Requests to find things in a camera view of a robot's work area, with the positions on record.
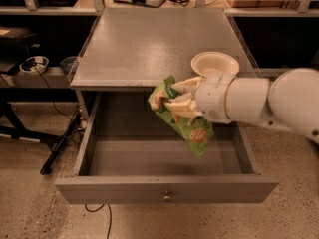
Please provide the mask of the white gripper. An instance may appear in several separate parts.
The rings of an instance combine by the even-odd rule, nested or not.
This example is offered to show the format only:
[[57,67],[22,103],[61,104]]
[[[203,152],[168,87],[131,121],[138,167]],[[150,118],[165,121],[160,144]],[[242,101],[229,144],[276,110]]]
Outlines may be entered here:
[[226,112],[226,96],[230,84],[235,80],[234,75],[212,75],[203,81],[203,77],[193,77],[182,82],[174,83],[171,87],[181,95],[164,101],[165,107],[175,115],[184,118],[204,116],[208,121],[231,123]]

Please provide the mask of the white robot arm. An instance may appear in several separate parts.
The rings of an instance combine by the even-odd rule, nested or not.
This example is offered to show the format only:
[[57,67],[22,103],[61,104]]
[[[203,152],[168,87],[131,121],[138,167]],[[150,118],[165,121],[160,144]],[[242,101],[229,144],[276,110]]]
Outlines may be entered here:
[[202,116],[296,133],[319,143],[319,72],[294,69],[275,81],[214,74],[174,84],[179,96],[164,102],[176,115]]

